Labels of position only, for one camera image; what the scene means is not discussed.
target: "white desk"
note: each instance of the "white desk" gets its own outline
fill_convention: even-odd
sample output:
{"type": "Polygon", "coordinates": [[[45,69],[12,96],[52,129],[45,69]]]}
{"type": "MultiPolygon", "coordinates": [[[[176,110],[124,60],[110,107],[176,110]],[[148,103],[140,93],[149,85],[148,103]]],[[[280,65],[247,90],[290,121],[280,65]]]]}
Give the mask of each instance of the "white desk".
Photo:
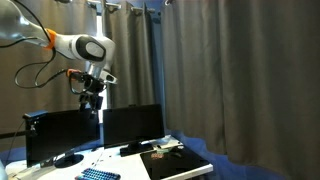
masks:
{"type": "MultiPolygon", "coordinates": [[[[156,145],[160,145],[162,148],[181,145],[179,144],[178,140],[171,136],[166,136],[165,138],[157,141],[150,141],[150,143],[154,145],[155,149],[157,148],[156,145]]],[[[121,157],[119,155],[119,149],[121,147],[109,149],[99,148],[94,152],[91,152],[91,150],[82,151],[79,154],[84,155],[84,159],[80,163],[68,168],[57,169],[52,166],[39,170],[39,168],[33,167],[26,171],[26,161],[18,161],[6,166],[6,172],[8,175],[17,174],[11,179],[17,179],[16,177],[20,176],[19,179],[24,177],[22,179],[62,180],[74,179],[84,169],[88,167],[94,167],[96,169],[118,173],[121,175],[121,180],[150,180],[150,177],[141,160],[140,154],[121,157]]],[[[188,179],[211,171],[213,171],[213,166],[209,164],[185,173],[171,176],[166,179],[188,179]]]]}

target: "black monitor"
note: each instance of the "black monitor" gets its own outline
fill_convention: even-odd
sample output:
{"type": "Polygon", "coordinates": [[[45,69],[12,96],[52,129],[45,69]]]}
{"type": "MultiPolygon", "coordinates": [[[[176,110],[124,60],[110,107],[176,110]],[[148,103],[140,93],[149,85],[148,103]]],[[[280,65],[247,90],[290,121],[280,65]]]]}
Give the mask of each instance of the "black monitor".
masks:
{"type": "Polygon", "coordinates": [[[165,136],[161,105],[130,106],[103,111],[104,147],[126,145],[121,156],[153,150],[143,141],[165,136]]]}
{"type": "Polygon", "coordinates": [[[34,128],[36,135],[26,135],[27,167],[45,162],[57,168],[74,165],[83,159],[74,154],[74,148],[100,138],[99,118],[91,110],[47,113],[36,120],[34,128]],[[64,153],[63,158],[53,160],[64,153]]]}

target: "keyboard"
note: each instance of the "keyboard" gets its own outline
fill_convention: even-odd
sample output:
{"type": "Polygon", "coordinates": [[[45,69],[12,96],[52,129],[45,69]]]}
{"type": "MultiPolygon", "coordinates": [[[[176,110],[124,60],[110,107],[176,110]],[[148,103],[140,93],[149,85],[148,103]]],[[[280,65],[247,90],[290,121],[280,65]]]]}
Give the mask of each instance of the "keyboard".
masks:
{"type": "Polygon", "coordinates": [[[77,180],[119,180],[120,174],[88,168],[81,172],[77,180]]]}

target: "gray curtain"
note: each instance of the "gray curtain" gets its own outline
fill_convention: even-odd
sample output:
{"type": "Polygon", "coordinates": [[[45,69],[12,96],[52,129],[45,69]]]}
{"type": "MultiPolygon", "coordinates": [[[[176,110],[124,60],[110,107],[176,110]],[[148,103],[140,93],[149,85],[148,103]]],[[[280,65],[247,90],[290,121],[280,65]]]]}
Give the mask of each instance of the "gray curtain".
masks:
{"type": "Polygon", "coordinates": [[[132,10],[128,2],[121,9],[105,11],[107,37],[116,44],[112,74],[118,84],[110,86],[112,108],[156,103],[151,17],[143,10],[132,10]]]}
{"type": "Polygon", "coordinates": [[[320,177],[318,1],[162,8],[168,128],[229,160],[320,177]]]}
{"type": "MultiPolygon", "coordinates": [[[[58,3],[54,0],[21,1],[29,7],[43,23],[44,27],[55,30],[59,34],[90,34],[96,33],[96,14],[89,8],[85,0],[73,1],[71,4],[58,3]]],[[[36,23],[35,19],[22,7],[26,18],[36,23]]],[[[12,41],[0,40],[1,45],[12,41]]],[[[15,132],[22,122],[22,115],[37,110],[49,112],[77,109],[78,96],[69,90],[65,75],[51,81],[41,89],[21,89],[14,84],[15,72],[28,63],[48,61],[51,51],[41,47],[20,43],[10,48],[0,49],[1,57],[1,104],[0,104],[0,134],[15,132]]],[[[19,76],[20,83],[33,85],[35,73],[40,66],[27,68],[19,76]]],[[[40,82],[44,82],[60,69],[75,68],[85,70],[85,63],[79,60],[68,60],[57,54],[55,60],[43,70],[40,82]]],[[[8,150],[12,139],[0,140],[0,152],[8,150]]],[[[24,146],[24,137],[15,140],[14,147],[24,146]]]]}

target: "robotic arm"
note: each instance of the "robotic arm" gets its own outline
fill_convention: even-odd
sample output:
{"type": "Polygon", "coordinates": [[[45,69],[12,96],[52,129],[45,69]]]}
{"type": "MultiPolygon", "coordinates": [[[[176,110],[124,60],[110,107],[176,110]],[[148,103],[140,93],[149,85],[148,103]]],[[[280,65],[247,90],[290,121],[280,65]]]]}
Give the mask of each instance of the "robotic arm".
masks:
{"type": "Polygon", "coordinates": [[[80,94],[81,107],[90,103],[93,110],[101,108],[102,99],[98,95],[107,83],[116,83],[110,72],[113,63],[115,44],[106,37],[92,37],[85,34],[62,35],[27,20],[19,8],[10,0],[0,0],[0,39],[19,40],[55,48],[69,59],[79,59],[90,63],[86,73],[78,72],[76,80],[84,82],[87,88],[80,94]]]}

